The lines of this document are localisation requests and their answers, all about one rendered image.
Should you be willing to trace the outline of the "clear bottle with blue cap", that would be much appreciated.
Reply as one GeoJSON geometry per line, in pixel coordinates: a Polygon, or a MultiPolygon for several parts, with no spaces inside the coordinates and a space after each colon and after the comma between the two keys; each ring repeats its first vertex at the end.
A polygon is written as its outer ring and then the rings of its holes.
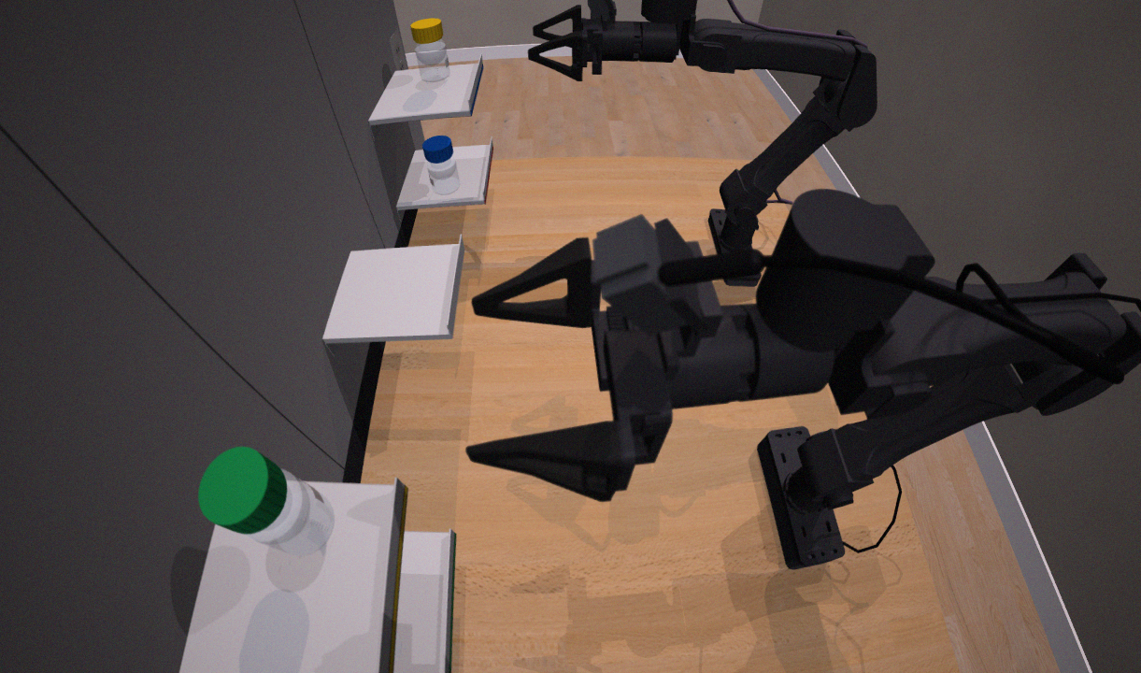
{"type": "Polygon", "coordinates": [[[453,157],[453,141],[447,136],[432,136],[423,141],[426,169],[432,181],[432,190],[439,195],[453,194],[460,187],[456,159],[453,157]]]}

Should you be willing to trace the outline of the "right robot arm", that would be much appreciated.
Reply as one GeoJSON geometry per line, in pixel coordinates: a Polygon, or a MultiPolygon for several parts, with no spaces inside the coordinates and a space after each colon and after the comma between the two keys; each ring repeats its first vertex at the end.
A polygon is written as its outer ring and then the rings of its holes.
{"type": "Polygon", "coordinates": [[[844,129],[850,132],[874,117],[877,59],[865,46],[842,38],[784,33],[725,19],[695,21],[695,5],[697,0],[642,0],[647,21],[641,22],[641,38],[636,38],[641,44],[639,63],[673,63],[680,50],[687,65],[709,72],[767,68],[825,76],[804,112],[761,156],[734,170],[720,185],[725,209],[712,208],[709,216],[717,246],[725,254],[753,249],[756,216],[798,165],[844,129]]]}

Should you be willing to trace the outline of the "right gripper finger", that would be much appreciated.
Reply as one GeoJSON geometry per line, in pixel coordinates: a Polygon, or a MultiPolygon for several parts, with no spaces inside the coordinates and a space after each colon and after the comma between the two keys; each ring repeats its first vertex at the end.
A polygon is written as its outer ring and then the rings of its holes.
{"type": "Polygon", "coordinates": [[[547,65],[549,68],[555,68],[559,73],[574,79],[575,81],[582,81],[583,71],[583,33],[582,30],[577,30],[575,33],[567,34],[565,37],[558,37],[548,41],[543,44],[537,44],[528,50],[528,59],[533,63],[539,63],[547,65]],[[539,52],[545,52],[548,50],[557,50],[558,48],[570,46],[573,47],[573,65],[566,65],[563,63],[556,63],[556,60],[548,59],[548,57],[540,56],[539,52]]]}
{"type": "Polygon", "coordinates": [[[573,19],[573,33],[575,33],[575,31],[577,30],[582,30],[581,5],[575,5],[569,9],[567,9],[567,11],[557,14],[556,17],[541,22],[541,24],[537,24],[535,25],[535,27],[533,27],[533,33],[535,33],[535,37],[547,39],[547,41],[552,41],[552,39],[556,39],[558,35],[555,35],[552,33],[544,33],[543,30],[547,27],[551,27],[555,24],[559,24],[559,22],[563,22],[565,19],[573,19]]]}

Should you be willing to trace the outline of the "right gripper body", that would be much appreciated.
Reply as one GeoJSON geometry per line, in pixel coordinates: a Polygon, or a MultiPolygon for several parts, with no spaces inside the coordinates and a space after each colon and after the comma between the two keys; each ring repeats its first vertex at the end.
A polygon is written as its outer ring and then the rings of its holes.
{"type": "Polygon", "coordinates": [[[583,67],[592,62],[592,74],[602,74],[602,60],[638,63],[641,52],[641,44],[636,43],[636,38],[641,38],[641,21],[616,21],[616,3],[612,0],[605,3],[610,13],[597,18],[591,13],[590,19],[582,18],[583,67]]]}

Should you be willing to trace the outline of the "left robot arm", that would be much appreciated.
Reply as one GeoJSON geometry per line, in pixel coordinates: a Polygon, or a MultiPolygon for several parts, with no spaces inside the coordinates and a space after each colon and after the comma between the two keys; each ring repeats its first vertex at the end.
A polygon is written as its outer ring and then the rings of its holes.
{"type": "MultiPolygon", "coordinates": [[[[688,324],[665,301],[657,236],[644,214],[596,237],[604,301],[649,336],[688,324]]],[[[836,189],[798,195],[772,256],[882,265],[956,290],[925,277],[934,257],[900,208],[836,189]]],[[[1090,256],[1073,254],[1044,281],[998,286],[1031,323],[1125,376],[1141,364],[1141,316],[1114,309],[1100,291],[1106,279],[1090,256]]],[[[866,416],[812,437],[804,425],[766,435],[801,566],[845,554],[834,508],[853,504],[855,490],[888,467],[986,419],[1027,408],[1052,416],[1114,384],[984,316],[858,274],[767,267],[755,305],[739,306],[747,318],[738,339],[753,339],[755,350],[741,402],[818,394],[828,383],[842,416],[866,416]]]]}

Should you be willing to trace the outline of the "white bottle with yellow cap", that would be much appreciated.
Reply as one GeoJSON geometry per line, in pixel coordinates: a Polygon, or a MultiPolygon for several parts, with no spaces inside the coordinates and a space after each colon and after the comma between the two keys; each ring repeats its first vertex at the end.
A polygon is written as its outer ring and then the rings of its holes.
{"type": "Polygon", "coordinates": [[[421,19],[408,25],[416,42],[418,71],[426,82],[438,82],[450,76],[448,55],[442,41],[442,19],[421,19]]]}

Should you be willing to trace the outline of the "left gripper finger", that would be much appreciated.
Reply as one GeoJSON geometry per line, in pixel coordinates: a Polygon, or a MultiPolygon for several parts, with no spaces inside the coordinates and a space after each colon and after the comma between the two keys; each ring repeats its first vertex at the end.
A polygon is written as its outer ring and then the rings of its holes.
{"type": "Polygon", "coordinates": [[[513,279],[472,298],[475,315],[499,321],[534,322],[567,327],[591,327],[592,256],[588,237],[576,237],[566,246],[532,265],[513,279]],[[567,279],[567,295],[549,301],[505,302],[516,295],[567,279]]]}
{"type": "Polygon", "coordinates": [[[617,421],[489,440],[466,447],[466,454],[471,463],[533,476],[599,502],[616,493],[622,467],[617,421]]]}

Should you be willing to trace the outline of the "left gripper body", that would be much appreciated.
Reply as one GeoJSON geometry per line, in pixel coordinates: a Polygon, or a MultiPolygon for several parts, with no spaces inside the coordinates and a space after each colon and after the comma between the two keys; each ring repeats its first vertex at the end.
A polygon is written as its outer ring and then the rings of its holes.
{"type": "MultiPolygon", "coordinates": [[[[703,256],[698,241],[685,242],[667,218],[654,226],[661,265],[703,256]]],[[[755,350],[753,339],[738,339],[736,332],[745,327],[747,313],[739,305],[721,306],[712,279],[665,284],[665,301],[688,324],[649,336],[612,306],[600,311],[594,260],[591,277],[597,384],[600,392],[609,391],[620,427],[616,490],[628,490],[636,465],[655,463],[673,410],[747,399],[750,387],[741,374],[755,372],[755,350]]]]}

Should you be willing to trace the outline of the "white bottle with green cap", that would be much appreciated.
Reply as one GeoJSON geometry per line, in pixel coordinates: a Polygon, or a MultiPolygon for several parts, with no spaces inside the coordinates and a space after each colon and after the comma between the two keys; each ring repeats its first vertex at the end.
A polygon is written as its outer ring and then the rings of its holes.
{"type": "Polygon", "coordinates": [[[292,556],[317,552],[335,525],[325,495],[249,447],[227,449],[208,465],[199,506],[210,522],[292,556]]]}

